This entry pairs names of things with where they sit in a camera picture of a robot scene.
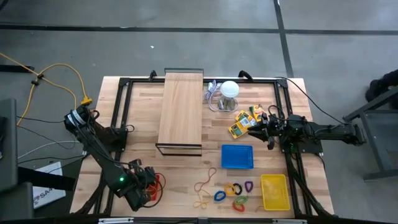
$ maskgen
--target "white cable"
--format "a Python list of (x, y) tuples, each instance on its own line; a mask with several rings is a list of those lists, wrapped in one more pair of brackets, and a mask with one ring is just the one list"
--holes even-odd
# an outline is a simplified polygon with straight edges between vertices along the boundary
[(59, 142), (50, 142), (50, 143), (47, 143), (47, 144), (45, 144), (45, 145), (42, 145), (42, 146), (39, 146), (39, 147), (37, 147), (37, 148), (33, 149), (32, 151), (29, 151), (29, 152), (27, 152), (27, 153), (25, 153), (25, 154), (23, 154), (23, 155), (19, 156), (19, 157), (18, 157), (18, 159), (20, 159), (20, 158), (22, 158), (22, 157), (24, 157), (24, 156), (26, 156), (26, 155), (29, 155), (30, 153), (32, 153), (32, 152), (34, 152), (34, 151), (36, 151), (36, 150), (39, 150), (39, 149), (41, 149), (41, 148), (43, 148), (43, 147), (51, 146), (51, 145), (53, 145), (53, 144), (58, 144), (58, 143), (80, 143), (80, 142), (78, 142), (78, 141), (59, 141)]
[(213, 80), (212, 83), (209, 83), (207, 92), (204, 95), (205, 100), (207, 100), (207, 103), (209, 104), (209, 109), (214, 112), (217, 112), (217, 111), (234, 112), (234, 111), (236, 111), (238, 109), (239, 105), (238, 105), (238, 101), (235, 98), (233, 98), (235, 101), (235, 108), (233, 110), (221, 110), (221, 109), (215, 108), (211, 104), (212, 99), (219, 100), (221, 98), (221, 97), (213, 96), (215, 92), (220, 91), (220, 88), (221, 88), (221, 83), (216, 83), (216, 80)]

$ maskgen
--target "gray concrete floor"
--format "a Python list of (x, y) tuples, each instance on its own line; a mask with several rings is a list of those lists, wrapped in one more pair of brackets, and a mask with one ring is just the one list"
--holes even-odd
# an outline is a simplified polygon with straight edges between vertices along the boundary
[[(286, 29), (397, 30), (395, 0), (280, 0)], [(74, 26), (215, 27), (277, 29), (271, 0), (150, 0), (62, 1), (13, 0), (0, 12), (8, 24)], [(305, 79), (308, 94), (326, 111), (341, 118), (365, 103), (366, 85), (397, 69), (398, 39), (388, 35), (287, 35), (294, 77)], [(0, 30), (0, 52), (37, 70), (53, 63), (69, 63), (80, 71), (87, 93), (97, 100), (103, 76), (162, 73), (165, 67), (204, 68), (209, 76), (236, 76), (246, 70), (254, 77), (286, 76), (279, 34), (178, 32), (55, 32)], [(0, 64), (12, 64), (0, 58)], [(46, 74), (70, 87), (81, 98), (80, 83), (66, 68)], [(1, 98), (17, 100), (22, 114), (33, 75), (1, 73)], [(71, 96), (50, 85), (40, 85), (28, 117), (62, 120), (72, 108)], [(314, 121), (334, 123), (312, 106)], [(23, 121), (57, 141), (71, 140), (62, 124)], [(48, 143), (18, 130), (19, 154)], [(398, 178), (365, 183), (362, 176), (377, 171), (369, 146), (323, 142), (326, 174), (335, 213), (345, 218), (396, 222)], [(81, 153), (53, 145), (26, 156), (71, 157)], [(49, 160), (26, 163), (41, 167)], [(64, 168), (76, 176), (79, 164)], [(71, 195), (41, 208), (66, 213)]]

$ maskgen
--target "wooden box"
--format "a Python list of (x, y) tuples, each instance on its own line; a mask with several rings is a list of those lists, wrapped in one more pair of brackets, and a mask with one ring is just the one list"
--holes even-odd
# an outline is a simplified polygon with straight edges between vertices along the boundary
[(156, 147), (164, 156), (201, 156), (202, 73), (166, 73)]

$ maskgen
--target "person's leg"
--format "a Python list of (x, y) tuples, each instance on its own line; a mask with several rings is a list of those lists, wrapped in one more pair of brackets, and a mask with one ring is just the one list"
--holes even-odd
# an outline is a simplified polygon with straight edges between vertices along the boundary
[(398, 70), (385, 74), (381, 79), (371, 81), (365, 98), (369, 102), (387, 91), (389, 86), (396, 85), (398, 85)]

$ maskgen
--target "round white bulb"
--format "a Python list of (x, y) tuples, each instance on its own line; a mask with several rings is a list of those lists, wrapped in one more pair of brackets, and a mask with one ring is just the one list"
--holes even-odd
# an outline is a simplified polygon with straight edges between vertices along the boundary
[(239, 94), (239, 86), (234, 81), (227, 81), (221, 85), (220, 92), (225, 97), (234, 98)]

